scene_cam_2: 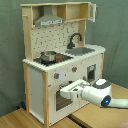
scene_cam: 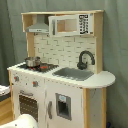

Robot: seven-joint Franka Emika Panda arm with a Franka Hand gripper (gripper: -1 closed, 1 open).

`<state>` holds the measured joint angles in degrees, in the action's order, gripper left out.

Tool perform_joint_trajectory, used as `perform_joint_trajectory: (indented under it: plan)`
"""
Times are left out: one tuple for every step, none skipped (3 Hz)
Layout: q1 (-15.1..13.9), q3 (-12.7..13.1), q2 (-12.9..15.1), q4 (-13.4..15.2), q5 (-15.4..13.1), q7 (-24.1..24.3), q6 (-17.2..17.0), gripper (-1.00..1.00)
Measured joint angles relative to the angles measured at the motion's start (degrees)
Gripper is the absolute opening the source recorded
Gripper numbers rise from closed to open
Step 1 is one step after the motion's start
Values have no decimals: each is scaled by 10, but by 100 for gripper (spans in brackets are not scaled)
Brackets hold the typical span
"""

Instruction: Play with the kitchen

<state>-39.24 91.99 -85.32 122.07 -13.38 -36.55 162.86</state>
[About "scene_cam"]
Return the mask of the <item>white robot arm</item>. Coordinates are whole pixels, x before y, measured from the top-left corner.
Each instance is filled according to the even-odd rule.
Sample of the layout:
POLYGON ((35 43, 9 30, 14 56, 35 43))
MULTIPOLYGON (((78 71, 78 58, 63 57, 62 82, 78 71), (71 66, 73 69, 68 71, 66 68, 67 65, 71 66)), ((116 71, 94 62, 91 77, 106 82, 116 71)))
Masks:
MULTIPOLYGON (((10 87, 0 85, 0 96, 10 92, 10 87)), ((38 128, 37 121, 29 114, 22 114, 14 121, 0 125, 0 128, 38 128)))

